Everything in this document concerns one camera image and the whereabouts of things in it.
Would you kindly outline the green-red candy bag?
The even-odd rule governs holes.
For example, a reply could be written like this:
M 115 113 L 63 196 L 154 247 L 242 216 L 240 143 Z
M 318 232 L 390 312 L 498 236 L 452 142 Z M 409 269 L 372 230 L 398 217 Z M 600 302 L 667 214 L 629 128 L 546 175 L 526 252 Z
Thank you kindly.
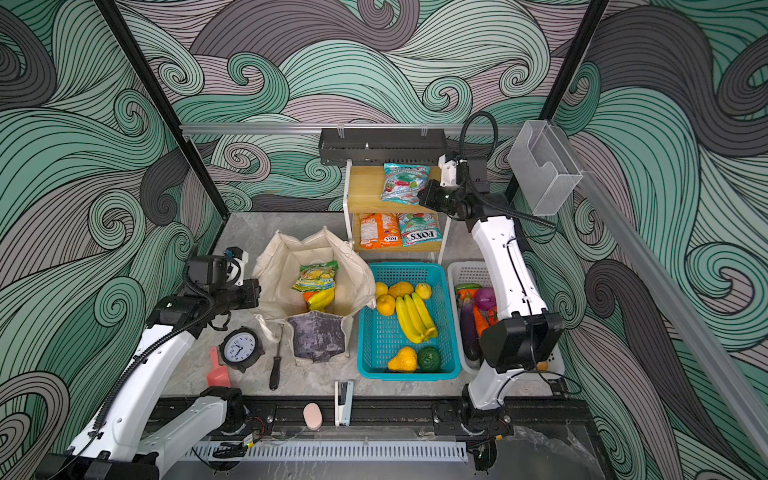
M 405 205 L 417 205 L 418 194 L 429 180 L 430 168 L 421 165 L 384 165 L 384 184 L 381 200 Z

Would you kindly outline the yellow-green candy bag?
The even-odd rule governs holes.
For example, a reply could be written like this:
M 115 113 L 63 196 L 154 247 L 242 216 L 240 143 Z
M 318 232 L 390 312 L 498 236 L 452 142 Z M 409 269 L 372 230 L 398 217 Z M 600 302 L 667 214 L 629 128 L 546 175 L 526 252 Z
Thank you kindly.
M 301 265 L 299 277 L 292 285 L 292 289 L 301 293 L 333 289 L 338 268 L 337 261 Z

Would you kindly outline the single yellow banana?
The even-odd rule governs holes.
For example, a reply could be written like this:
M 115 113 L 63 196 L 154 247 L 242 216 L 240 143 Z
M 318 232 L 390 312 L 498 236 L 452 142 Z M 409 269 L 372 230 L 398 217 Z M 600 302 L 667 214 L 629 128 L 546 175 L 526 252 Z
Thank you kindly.
M 334 301 L 335 299 L 335 289 L 329 288 L 325 290 L 316 291 L 317 294 L 314 295 L 307 303 L 307 306 L 310 311 L 321 311 L 324 312 L 325 309 Z

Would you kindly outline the beige canvas grocery bag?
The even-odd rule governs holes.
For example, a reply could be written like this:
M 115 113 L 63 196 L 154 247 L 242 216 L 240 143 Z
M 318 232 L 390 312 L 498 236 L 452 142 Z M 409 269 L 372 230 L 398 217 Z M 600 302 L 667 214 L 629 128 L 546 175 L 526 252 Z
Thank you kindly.
M 320 313 L 310 313 L 303 293 L 293 288 L 300 268 L 335 262 L 335 296 Z M 301 365 L 349 358 L 354 316 L 375 305 L 375 280 L 351 243 L 326 228 L 300 240 L 277 232 L 256 260 L 252 278 L 261 293 L 253 310 L 269 346 L 282 340 Z

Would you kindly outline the purple onion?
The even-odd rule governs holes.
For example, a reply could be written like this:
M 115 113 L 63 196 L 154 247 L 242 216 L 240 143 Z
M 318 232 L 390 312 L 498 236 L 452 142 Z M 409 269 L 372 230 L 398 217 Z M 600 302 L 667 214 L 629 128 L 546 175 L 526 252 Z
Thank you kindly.
M 474 303 L 480 311 L 493 310 L 497 306 L 494 289 L 490 287 L 478 289 L 474 295 Z

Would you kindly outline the purple eggplant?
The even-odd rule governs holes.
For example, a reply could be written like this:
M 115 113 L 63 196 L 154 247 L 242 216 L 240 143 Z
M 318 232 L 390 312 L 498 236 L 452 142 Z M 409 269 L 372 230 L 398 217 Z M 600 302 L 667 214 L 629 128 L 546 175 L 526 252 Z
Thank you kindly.
M 482 352 L 479 345 L 479 337 L 475 325 L 474 300 L 465 297 L 462 300 L 460 312 L 460 332 L 462 336 L 462 346 L 465 357 L 470 361 L 477 361 L 481 358 Z

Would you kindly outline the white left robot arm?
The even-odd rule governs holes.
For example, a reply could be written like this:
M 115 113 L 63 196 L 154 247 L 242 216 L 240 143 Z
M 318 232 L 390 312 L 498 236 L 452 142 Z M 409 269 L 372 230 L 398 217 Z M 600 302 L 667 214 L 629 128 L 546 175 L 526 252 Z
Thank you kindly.
M 260 286 L 245 276 L 248 254 L 195 256 L 184 265 L 179 294 L 158 301 L 139 345 L 88 426 L 63 454 L 48 454 L 36 479 L 159 479 L 203 437 L 246 425 L 241 391 L 205 389 L 157 432 L 143 434 L 174 370 L 219 315 L 257 306 Z

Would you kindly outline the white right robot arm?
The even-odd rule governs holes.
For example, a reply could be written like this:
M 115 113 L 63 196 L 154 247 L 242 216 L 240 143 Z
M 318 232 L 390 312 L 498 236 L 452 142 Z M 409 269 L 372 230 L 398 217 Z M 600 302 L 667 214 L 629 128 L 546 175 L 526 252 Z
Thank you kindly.
M 517 211 L 478 191 L 469 162 L 441 156 L 440 178 L 419 193 L 419 204 L 463 221 L 478 245 L 494 290 L 496 324 L 479 335 L 483 363 L 466 386 L 472 413 L 495 411 L 513 382 L 538 373 L 563 330 L 559 314 L 547 307 L 523 259 L 515 231 L 517 220 L 554 228 L 551 222 Z

